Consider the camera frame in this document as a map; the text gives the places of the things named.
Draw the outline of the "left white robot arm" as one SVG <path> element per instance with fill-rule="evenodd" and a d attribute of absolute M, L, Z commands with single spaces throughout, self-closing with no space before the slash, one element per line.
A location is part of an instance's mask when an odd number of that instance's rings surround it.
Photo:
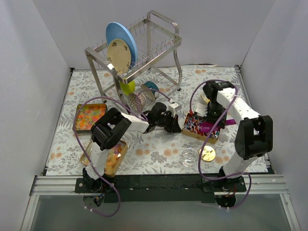
<path fill-rule="evenodd" d="M 181 109 L 178 103 L 156 103 L 150 111 L 144 112 L 147 120 L 120 112 L 116 108 L 109 109 L 92 127 L 92 151 L 89 164 L 83 169 L 86 187 L 93 193 L 102 188 L 104 168 L 110 150 L 114 148 L 127 131 L 149 133 L 156 127 L 168 133 L 180 133 L 177 112 Z"/>

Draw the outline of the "clear glass jar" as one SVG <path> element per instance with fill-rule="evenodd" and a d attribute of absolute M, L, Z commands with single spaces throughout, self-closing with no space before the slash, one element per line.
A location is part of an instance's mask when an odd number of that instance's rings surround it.
<path fill-rule="evenodd" d="M 181 159 L 182 163 L 186 167 L 192 167 L 197 164 L 199 153 L 194 148 L 187 148 L 182 152 Z"/>

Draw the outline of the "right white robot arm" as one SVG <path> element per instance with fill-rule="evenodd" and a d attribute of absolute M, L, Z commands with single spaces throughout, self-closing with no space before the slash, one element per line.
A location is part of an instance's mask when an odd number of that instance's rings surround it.
<path fill-rule="evenodd" d="M 216 178 L 218 187 L 229 191 L 235 186 L 235 179 L 256 159 L 272 151 L 273 120 L 269 115 L 254 111 L 238 96 L 238 89 L 229 81 L 209 80 L 203 86 L 209 99 L 205 119 L 213 124 L 212 129 L 225 127 L 225 118 L 230 113 L 238 125 L 235 137 L 236 153 L 225 164 Z"/>

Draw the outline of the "tin of popsicle candies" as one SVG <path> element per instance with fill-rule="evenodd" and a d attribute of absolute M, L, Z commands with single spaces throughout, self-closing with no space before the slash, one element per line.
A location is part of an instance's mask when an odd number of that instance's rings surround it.
<path fill-rule="evenodd" d="M 120 140 L 116 146 L 109 150 L 101 151 L 99 146 L 93 141 L 90 141 L 86 148 L 86 152 L 96 171 L 101 176 L 105 174 L 108 177 L 116 175 L 127 150 L 127 143 L 123 140 Z"/>

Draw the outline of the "tin of star candies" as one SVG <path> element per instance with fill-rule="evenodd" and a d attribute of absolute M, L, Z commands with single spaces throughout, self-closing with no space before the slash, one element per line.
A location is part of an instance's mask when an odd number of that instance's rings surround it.
<path fill-rule="evenodd" d="M 77 134 L 90 134 L 90 129 L 107 111 L 104 103 L 85 105 L 77 115 L 75 127 Z"/>

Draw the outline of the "steel dish rack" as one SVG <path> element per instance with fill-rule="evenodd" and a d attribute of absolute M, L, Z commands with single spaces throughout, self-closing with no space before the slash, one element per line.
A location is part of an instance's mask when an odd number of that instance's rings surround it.
<path fill-rule="evenodd" d="M 121 84 L 128 84 L 147 72 L 153 72 L 154 83 L 167 83 L 166 93 L 170 95 L 175 90 L 181 90 L 182 69 L 178 59 L 177 49 L 181 45 L 179 25 L 171 18 L 151 10 L 146 17 L 135 22 L 130 27 L 111 22 L 105 30 L 106 41 L 96 48 L 88 47 L 85 55 L 90 65 L 94 80 L 101 96 L 110 96 L 114 91 L 119 100 L 126 104 Z M 130 63 L 127 69 L 119 69 L 107 55 L 108 47 L 114 39 L 121 39 L 130 51 Z M 160 70 L 156 65 L 169 54 L 178 71 L 175 79 Z"/>

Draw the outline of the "gold jar lid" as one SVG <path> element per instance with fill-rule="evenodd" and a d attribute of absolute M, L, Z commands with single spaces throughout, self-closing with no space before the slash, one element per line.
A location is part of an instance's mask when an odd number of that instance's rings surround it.
<path fill-rule="evenodd" d="M 214 148 L 207 145 L 203 149 L 200 148 L 199 154 L 201 154 L 201 159 L 206 162 L 211 162 L 216 157 L 216 152 Z"/>

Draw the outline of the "cream plate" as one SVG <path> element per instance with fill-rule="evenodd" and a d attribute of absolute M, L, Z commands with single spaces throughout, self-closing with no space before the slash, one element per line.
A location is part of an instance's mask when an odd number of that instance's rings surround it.
<path fill-rule="evenodd" d="M 112 40 L 108 45 L 107 59 L 118 74 L 127 72 L 131 63 L 131 53 L 127 43 L 119 38 Z"/>

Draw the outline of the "brown patterned bowl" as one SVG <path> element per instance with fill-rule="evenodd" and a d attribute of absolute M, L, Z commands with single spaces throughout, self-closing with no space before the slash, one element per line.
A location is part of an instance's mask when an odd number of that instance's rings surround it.
<path fill-rule="evenodd" d="M 146 97 L 142 93 L 139 96 L 137 96 L 137 94 L 135 93 L 129 93 L 128 103 L 132 107 L 132 109 L 141 113 L 146 105 Z"/>

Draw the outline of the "tin of lollipop candies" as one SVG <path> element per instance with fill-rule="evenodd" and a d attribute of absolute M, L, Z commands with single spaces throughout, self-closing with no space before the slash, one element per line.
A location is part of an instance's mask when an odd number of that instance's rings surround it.
<path fill-rule="evenodd" d="M 188 113 L 184 120 L 181 133 L 183 135 L 205 141 L 212 127 L 213 124 L 207 123 L 204 117 Z"/>

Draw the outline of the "magenta plastic scoop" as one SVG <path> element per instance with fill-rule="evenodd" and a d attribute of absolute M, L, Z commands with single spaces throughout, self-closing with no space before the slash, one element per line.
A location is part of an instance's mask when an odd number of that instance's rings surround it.
<path fill-rule="evenodd" d="M 208 133 L 212 129 L 213 125 L 214 124 L 210 122 L 202 122 L 199 125 L 199 131 L 203 133 Z M 226 120 L 225 126 L 231 126 L 231 125 L 236 125 L 236 121 L 234 119 Z"/>

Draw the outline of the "lime green bowl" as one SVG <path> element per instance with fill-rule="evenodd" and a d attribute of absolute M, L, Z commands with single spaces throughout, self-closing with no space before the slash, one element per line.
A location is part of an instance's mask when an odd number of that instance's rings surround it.
<path fill-rule="evenodd" d="M 133 93 L 135 91 L 135 81 L 134 80 L 128 84 L 125 84 L 122 82 L 120 82 L 119 84 L 120 84 L 122 92 L 125 95 L 129 95 L 130 93 Z"/>

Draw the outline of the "teal rimmed bowl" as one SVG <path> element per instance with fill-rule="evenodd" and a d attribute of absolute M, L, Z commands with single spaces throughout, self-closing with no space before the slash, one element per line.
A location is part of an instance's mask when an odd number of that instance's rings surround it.
<path fill-rule="evenodd" d="M 152 101 L 154 101 L 159 95 L 157 90 L 159 90 L 158 86 L 152 81 L 147 81 L 141 85 L 142 93 Z"/>

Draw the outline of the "yellow teal patterned bowl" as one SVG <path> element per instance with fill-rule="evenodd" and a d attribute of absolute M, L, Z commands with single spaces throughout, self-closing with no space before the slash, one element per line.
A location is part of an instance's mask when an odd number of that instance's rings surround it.
<path fill-rule="evenodd" d="M 201 93 L 201 97 L 205 101 L 206 104 L 209 103 L 210 100 L 206 97 L 206 95 L 203 92 Z"/>

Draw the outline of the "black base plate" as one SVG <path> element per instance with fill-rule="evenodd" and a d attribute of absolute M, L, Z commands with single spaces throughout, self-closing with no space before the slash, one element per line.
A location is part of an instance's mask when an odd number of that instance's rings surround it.
<path fill-rule="evenodd" d="M 235 190 L 246 192 L 244 179 L 219 187 L 199 174 L 177 175 L 119 175 L 107 178 L 120 194 L 121 202 L 200 201 L 214 203 L 214 193 Z"/>

